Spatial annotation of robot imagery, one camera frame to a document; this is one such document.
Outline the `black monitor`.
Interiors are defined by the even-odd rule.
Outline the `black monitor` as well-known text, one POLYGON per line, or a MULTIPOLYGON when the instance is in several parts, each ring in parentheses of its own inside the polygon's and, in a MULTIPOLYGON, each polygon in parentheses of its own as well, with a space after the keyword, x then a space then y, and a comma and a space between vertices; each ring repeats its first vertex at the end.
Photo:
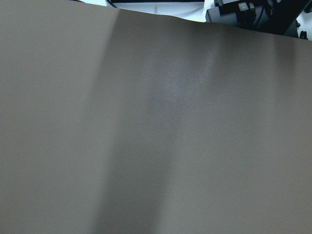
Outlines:
POLYGON ((208 23, 298 38, 298 16, 312 11, 310 0, 215 0, 208 23))

